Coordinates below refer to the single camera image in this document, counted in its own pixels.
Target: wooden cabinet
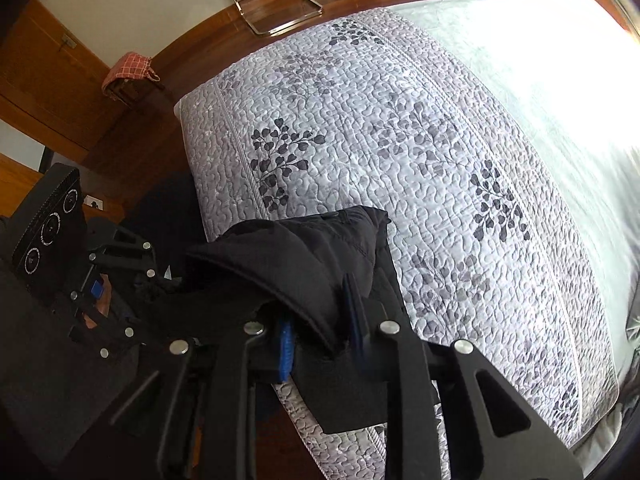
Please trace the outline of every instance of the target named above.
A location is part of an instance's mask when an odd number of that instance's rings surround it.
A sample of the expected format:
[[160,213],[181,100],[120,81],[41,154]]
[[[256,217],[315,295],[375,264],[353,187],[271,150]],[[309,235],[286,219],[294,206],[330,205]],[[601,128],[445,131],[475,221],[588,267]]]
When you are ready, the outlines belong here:
[[[14,214],[20,202],[24,200],[24,197],[41,177],[41,173],[0,153],[0,215],[11,216]],[[120,204],[104,198],[102,201],[104,211],[83,205],[85,218],[104,216],[116,223],[124,218],[124,210]]]
[[81,163],[125,110],[102,95],[108,71],[30,0],[0,46],[0,119]]

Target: leaf print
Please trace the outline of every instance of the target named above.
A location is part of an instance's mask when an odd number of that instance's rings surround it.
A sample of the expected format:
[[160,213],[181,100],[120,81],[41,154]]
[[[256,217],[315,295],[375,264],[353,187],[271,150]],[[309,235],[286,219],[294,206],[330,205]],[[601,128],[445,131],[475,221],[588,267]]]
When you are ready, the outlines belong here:
[[[508,230],[513,229],[516,225],[520,228],[519,232],[528,232],[527,224],[522,222],[522,210],[519,204],[514,203],[515,197],[511,189],[500,186],[497,181],[500,173],[490,160],[485,159],[483,165],[484,168],[480,170],[480,173],[484,180],[481,181],[477,173],[472,174],[470,178],[471,184],[476,186],[476,196],[482,196],[482,201],[478,201],[478,208],[482,214],[475,215],[474,221],[481,223],[478,218],[482,217],[484,225],[481,226],[485,229],[485,233],[494,228],[496,228],[494,232],[498,232],[496,227],[498,226],[500,228],[498,237],[501,242],[506,241]],[[523,238],[527,241],[530,239],[530,235],[523,236]]]
[[[275,120],[274,124],[280,132],[289,129],[282,118]],[[251,170],[257,173],[260,179],[258,181],[258,192],[262,197],[264,206],[270,212],[276,211],[280,206],[285,206],[289,202],[286,188],[278,186],[278,175],[282,178],[287,178],[294,171],[294,168],[299,171],[308,171],[309,169],[308,160],[297,160],[296,154],[289,153],[289,151],[300,150],[301,147],[301,151],[304,151],[309,142],[316,144],[324,144],[326,142],[325,137],[321,135],[317,135],[309,141],[294,140],[294,142],[286,142],[289,139],[289,135],[292,139],[299,139],[300,134],[292,132],[291,134],[280,135],[278,130],[270,130],[269,128],[264,128],[261,131],[254,130],[252,133],[252,138],[255,138],[254,148],[257,151],[262,150],[263,153],[261,153],[262,158],[254,158],[249,163]],[[307,130],[303,136],[308,138],[312,134]]]
[[482,239],[484,238],[484,229],[482,229],[482,226],[479,226],[475,231],[474,231],[474,236],[476,237],[476,240],[478,240],[479,242],[482,241]]

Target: pink item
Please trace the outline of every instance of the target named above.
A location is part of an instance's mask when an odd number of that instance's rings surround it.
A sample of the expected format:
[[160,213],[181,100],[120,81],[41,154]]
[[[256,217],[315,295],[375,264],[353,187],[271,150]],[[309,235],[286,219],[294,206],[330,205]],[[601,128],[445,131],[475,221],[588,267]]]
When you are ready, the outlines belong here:
[[149,79],[153,82],[160,81],[158,74],[151,68],[151,58],[145,57],[136,52],[127,52],[118,62],[113,65],[109,74],[102,82],[102,93],[111,99],[118,100],[120,97],[114,94],[109,85],[118,79]]

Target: wooden stool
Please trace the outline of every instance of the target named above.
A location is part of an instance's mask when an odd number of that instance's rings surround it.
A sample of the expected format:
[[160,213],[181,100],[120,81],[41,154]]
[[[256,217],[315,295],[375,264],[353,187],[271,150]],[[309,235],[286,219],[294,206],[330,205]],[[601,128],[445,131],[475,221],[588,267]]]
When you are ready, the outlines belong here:
[[129,108],[134,107],[135,100],[125,92],[126,83],[135,79],[147,79],[164,92],[164,85],[158,74],[151,68],[151,58],[136,52],[127,52],[113,65],[109,74],[102,82],[102,93],[114,101],[121,101]]

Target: electrical outlet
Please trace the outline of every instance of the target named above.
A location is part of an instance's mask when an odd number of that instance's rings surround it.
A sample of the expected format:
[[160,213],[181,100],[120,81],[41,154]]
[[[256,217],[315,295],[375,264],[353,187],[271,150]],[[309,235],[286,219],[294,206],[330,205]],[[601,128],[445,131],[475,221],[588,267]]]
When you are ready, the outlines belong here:
[[99,198],[94,198],[91,195],[86,195],[84,197],[84,203],[87,204],[89,207],[95,207],[100,211],[104,211],[104,208],[102,207],[102,200],[100,200]]

